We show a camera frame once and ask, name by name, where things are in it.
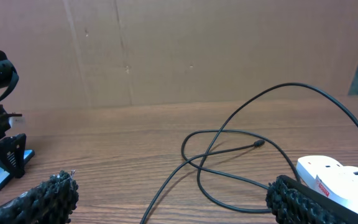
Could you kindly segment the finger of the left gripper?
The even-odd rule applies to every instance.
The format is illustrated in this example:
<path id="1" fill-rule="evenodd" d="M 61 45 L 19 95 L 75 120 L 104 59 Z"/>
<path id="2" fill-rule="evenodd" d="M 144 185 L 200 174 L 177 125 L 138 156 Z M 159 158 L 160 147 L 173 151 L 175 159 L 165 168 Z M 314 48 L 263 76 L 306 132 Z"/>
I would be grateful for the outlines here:
<path id="1" fill-rule="evenodd" d="M 5 137 L 0 140 L 0 167 L 18 179 L 25 174 L 25 142 L 25 134 Z"/>

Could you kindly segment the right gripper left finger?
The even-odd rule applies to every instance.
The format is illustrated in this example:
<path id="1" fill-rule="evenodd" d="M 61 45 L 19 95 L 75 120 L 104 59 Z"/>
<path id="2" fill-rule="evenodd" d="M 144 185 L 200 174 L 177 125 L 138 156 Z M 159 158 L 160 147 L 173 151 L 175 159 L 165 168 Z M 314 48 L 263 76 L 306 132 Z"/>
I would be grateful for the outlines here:
<path id="1" fill-rule="evenodd" d="M 48 180 L 0 206 L 0 224 L 70 223 L 79 201 L 75 171 Z"/>

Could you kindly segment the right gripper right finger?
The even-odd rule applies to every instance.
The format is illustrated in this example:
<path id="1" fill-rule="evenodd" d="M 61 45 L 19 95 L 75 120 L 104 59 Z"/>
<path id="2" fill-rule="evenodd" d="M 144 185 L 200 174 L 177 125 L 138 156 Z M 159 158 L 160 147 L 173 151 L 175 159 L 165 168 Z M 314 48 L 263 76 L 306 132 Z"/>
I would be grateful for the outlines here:
<path id="1" fill-rule="evenodd" d="M 286 175 L 269 183 L 267 207 L 279 224 L 358 224 L 358 214 Z"/>

